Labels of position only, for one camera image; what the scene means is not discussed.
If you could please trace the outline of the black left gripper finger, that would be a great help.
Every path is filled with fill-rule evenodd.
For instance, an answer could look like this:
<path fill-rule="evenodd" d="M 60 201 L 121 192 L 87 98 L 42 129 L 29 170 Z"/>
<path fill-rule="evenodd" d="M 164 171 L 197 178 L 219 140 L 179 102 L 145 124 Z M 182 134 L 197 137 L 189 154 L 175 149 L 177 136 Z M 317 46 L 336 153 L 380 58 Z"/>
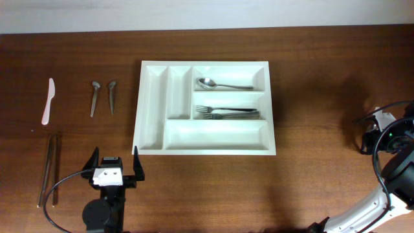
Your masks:
<path fill-rule="evenodd" d="M 91 178 L 94 174 L 94 170 L 98 167 L 99 161 L 99 148 L 95 147 L 93 154 L 89 158 L 89 160 L 85 163 L 84 167 L 82 168 L 82 178 Z"/>
<path fill-rule="evenodd" d="M 135 173 L 136 181 L 144 181 L 145 180 L 145 173 L 144 173 L 143 167 L 140 163 L 137 146 L 134 146 L 133 170 L 134 170 L 134 173 Z"/>

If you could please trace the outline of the metal fork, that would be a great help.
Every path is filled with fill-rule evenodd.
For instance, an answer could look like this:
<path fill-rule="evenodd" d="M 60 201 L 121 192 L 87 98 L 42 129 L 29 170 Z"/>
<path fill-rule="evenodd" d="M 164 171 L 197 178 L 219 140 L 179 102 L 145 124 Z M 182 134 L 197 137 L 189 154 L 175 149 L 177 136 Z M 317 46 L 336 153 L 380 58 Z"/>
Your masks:
<path fill-rule="evenodd" d="M 241 111 L 236 113 L 214 113 L 214 116 L 220 117 L 259 117 L 260 111 Z"/>
<path fill-rule="evenodd" d="M 203 105 L 196 105 L 195 110 L 200 113 L 213 113 L 216 110 L 242 111 L 242 112 L 257 111 L 257 109 L 251 109 L 251 108 L 209 107 L 209 106 L 203 106 Z"/>
<path fill-rule="evenodd" d="M 224 120 L 229 118 L 259 118 L 261 113 L 259 111 L 243 112 L 243 113 L 203 113 L 203 119 L 209 120 Z"/>

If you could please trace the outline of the metal spoon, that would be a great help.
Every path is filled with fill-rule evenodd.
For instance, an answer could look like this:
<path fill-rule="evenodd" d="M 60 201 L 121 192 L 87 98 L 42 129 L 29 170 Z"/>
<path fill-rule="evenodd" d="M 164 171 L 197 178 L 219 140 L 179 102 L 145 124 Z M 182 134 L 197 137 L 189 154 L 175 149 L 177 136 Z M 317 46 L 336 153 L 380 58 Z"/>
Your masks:
<path fill-rule="evenodd" d="M 214 82 L 211 78 L 199 78 L 197 83 L 203 89 L 215 89 L 217 87 L 229 87 L 233 89 L 242 89 L 242 90 L 253 90 L 253 86 L 240 86 L 240 85 L 226 85 L 226 84 L 218 84 Z"/>

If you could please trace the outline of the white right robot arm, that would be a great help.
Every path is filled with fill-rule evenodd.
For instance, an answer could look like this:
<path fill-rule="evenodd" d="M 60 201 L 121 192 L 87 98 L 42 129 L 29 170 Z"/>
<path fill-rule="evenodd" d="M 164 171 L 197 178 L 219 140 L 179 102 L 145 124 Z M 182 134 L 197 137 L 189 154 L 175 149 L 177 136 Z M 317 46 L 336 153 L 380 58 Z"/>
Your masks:
<path fill-rule="evenodd" d="M 370 121 L 360 153 L 370 155 L 378 186 L 339 216 L 313 223 L 307 232 L 372 232 L 413 211 L 413 101 L 376 107 L 354 122 Z"/>

